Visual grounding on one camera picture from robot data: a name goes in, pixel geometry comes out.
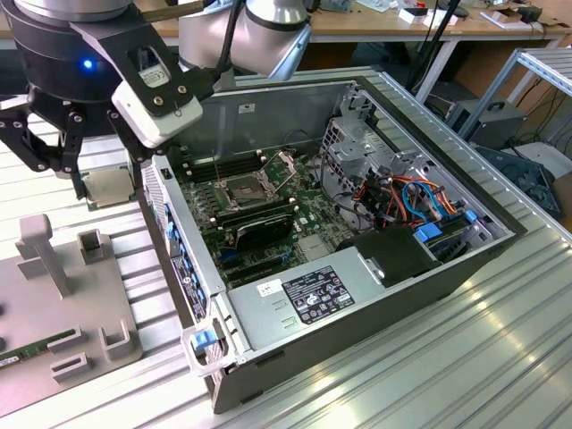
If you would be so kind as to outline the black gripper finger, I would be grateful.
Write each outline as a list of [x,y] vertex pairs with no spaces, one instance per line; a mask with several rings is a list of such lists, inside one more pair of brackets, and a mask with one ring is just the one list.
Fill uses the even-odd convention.
[[[30,129],[28,119],[35,114],[56,127],[58,144],[49,146]],[[72,180],[76,197],[87,196],[78,171],[78,157],[87,129],[86,106],[52,95],[1,97],[1,141],[35,172],[48,169]]]
[[129,155],[130,176],[136,194],[144,188],[142,169],[151,162],[154,151],[145,147],[131,129],[129,124],[115,110],[106,112],[107,120]]

